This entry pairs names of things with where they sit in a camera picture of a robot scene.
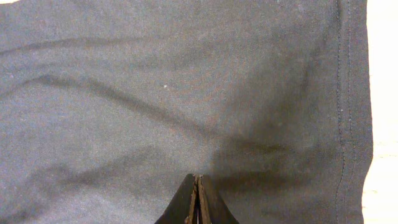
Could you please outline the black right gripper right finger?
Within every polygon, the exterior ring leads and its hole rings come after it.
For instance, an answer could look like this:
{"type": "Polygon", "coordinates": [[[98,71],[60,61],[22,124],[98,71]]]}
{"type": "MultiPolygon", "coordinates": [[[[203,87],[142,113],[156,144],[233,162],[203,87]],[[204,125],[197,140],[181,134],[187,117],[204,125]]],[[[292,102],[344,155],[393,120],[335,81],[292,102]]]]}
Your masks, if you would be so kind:
{"type": "Polygon", "coordinates": [[[198,178],[198,198],[200,224],[239,224],[208,175],[198,178]]]}

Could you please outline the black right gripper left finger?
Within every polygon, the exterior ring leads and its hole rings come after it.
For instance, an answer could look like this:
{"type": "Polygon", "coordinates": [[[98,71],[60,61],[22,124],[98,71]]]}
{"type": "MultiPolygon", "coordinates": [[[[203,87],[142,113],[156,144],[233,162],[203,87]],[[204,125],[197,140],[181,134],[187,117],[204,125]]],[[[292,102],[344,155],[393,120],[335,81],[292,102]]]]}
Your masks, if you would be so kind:
{"type": "Polygon", "coordinates": [[[198,178],[187,174],[155,224],[194,224],[197,218],[198,178]]]}

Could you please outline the black t-shirt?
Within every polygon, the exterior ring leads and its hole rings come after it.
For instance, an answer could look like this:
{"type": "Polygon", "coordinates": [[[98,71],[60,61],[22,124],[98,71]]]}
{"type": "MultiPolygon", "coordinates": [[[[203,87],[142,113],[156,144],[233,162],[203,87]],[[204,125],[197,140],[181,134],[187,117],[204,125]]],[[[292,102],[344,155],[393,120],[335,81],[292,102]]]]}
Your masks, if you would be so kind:
{"type": "Polygon", "coordinates": [[[154,223],[209,175],[240,223],[362,223],[366,1],[1,6],[1,222],[154,223]]]}

